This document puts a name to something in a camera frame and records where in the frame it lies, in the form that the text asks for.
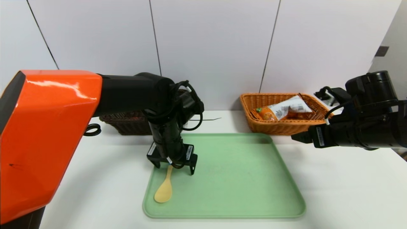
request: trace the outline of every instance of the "brown wicker basket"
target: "brown wicker basket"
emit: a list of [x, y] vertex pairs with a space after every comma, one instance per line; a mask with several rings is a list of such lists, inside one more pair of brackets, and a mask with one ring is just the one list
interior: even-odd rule
[[112, 125], [121, 135], [151, 135], [149, 122], [141, 111], [103, 115], [99, 119]]
[[249, 93], [240, 96], [240, 101], [245, 110], [247, 122], [253, 132], [271, 134], [271, 135], [293, 135], [299, 132], [307, 131], [309, 126], [324, 124], [324, 116], [328, 109], [322, 105], [316, 98], [301, 94], [305, 103], [313, 110], [310, 113], [304, 113], [304, 119], [286, 119], [281, 121], [264, 121], [254, 116], [250, 111], [255, 108], [261, 108], [272, 104], [280, 103], [298, 94], [295, 93]]

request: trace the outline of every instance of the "green tray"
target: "green tray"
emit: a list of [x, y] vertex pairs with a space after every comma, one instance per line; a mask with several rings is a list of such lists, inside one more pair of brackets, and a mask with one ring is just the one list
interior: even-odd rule
[[154, 168], [143, 202], [151, 218], [295, 218], [305, 202], [270, 136], [183, 134], [198, 155], [195, 174], [173, 169], [173, 195], [154, 201], [168, 164]]

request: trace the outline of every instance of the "spoon handle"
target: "spoon handle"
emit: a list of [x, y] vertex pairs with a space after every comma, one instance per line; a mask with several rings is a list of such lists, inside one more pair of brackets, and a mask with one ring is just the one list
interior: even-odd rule
[[167, 176], [165, 177], [165, 179], [170, 179], [172, 171], [173, 171], [173, 166], [169, 165], [168, 170], [167, 170]]

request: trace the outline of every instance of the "white wall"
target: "white wall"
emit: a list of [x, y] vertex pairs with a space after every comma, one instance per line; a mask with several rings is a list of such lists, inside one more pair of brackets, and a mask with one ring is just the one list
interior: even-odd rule
[[0, 1], [0, 94], [21, 69], [56, 69], [26, 1]]
[[282, 0], [261, 92], [314, 93], [366, 74], [400, 0]]
[[160, 74], [148, 0], [30, 0], [60, 69]]
[[407, 97], [407, 0], [400, 7], [382, 45], [389, 46], [386, 56], [375, 57], [370, 72], [387, 70], [398, 99]]
[[188, 79], [206, 110], [258, 92], [278, 0], [152, 0], [162, 75]]
[[[29, 2], [61, 69], [160, 74], [148, 0]], [[281, 0], [261, 92], [313, 93], [366, 73], [399, 3]], [[239, 108], [241, 93], [259, 91], [278, 0], [151, 4], [163, 76], [190, 80], [207, 110]], [[1, 83], [55, 68], [26, 1], [0, 6]]]

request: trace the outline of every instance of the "orange package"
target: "orange package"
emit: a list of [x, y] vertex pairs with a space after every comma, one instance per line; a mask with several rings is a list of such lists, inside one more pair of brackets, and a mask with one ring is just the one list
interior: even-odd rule
[[296, 95], [278, 104], [252, 109], [251, 114], [257, 119], [265, 121], [281, 121], [285, 119], [298, 119], [304, 116], [299, 113], [312, 112], [304, 100]]

